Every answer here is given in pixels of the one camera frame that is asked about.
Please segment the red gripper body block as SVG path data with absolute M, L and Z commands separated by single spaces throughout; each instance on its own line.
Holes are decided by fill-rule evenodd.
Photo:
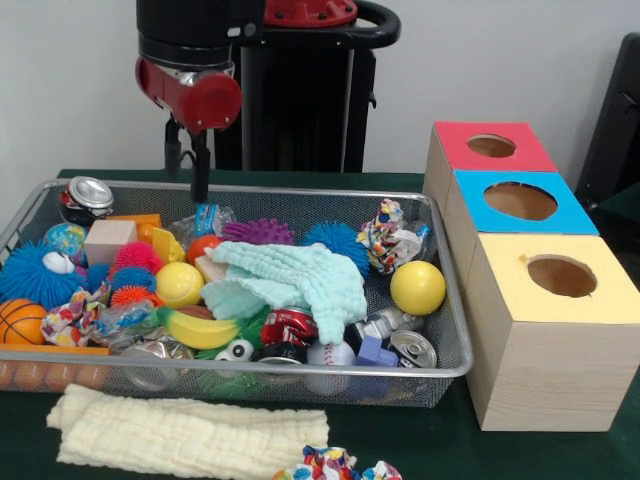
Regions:
M 177 70 L 139 57 L 135 75 L 144 95 L 192 133 L 229 127 L 242 107 L 240 86 L 226 70 Z

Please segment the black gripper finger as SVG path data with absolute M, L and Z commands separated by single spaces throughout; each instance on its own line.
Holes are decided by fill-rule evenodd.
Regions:
M 179 140 L 180 130 L 181 130 L 181 126 L 174 118 L 170 118 L 165 124 L 164 159 L 165 159 L 165 170 L 168 175 L 177 175 L 180 170 L 180 163 L 181 163 L 181 142 Z
M 208 195 L 210 150 L 207 147 L 207 131 L 192 133 L 191 150 L 194 155 L 192 161 L 192 197 L 195 203 L 204 203 Z

